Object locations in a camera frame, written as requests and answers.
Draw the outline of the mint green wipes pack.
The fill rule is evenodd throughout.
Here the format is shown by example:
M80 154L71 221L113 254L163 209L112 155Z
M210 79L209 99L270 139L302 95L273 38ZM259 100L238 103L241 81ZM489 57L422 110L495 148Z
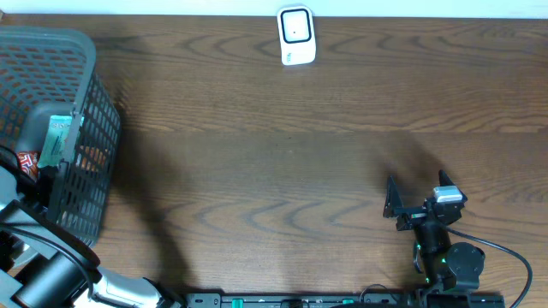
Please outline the mint green wipes pack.
M67 148L67 137L72 124L70 115L52 115L50 117L44 146L40 153L38 167L56 167L63 158L63 152Z

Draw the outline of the red brown chocolate bar wrapper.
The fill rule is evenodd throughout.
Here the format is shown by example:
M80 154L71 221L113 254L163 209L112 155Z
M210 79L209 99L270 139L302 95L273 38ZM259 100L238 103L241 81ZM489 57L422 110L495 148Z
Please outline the red brown chocolate bar wrapper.
M38 151L20 151L17 153L20 169L34 182L39 178L39 156L40 153Z

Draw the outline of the small orange carton box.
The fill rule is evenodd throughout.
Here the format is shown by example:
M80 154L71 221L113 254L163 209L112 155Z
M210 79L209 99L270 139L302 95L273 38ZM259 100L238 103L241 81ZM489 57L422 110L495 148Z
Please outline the small orange carton box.
M96 172L105 166L108 150L100 150L96 147L81 146L76 159L76 166L85 170Z

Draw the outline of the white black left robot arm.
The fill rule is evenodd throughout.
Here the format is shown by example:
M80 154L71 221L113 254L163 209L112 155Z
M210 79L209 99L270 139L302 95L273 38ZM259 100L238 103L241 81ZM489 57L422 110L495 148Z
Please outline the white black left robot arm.
M7 307L184 307L184 298L146 278L127 278L35 209L35 182L1 148L1 302Z

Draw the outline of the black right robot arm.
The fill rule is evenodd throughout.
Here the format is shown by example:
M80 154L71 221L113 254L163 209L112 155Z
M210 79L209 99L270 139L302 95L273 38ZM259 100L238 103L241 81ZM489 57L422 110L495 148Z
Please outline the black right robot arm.
M398 231L414 232L414 266L439 292L467 292L480 286L485 254L467 242L453 243L448 226L462 217L468 197L443 171L423 204L403 204L393 177L387 180L383 217L395 218Z

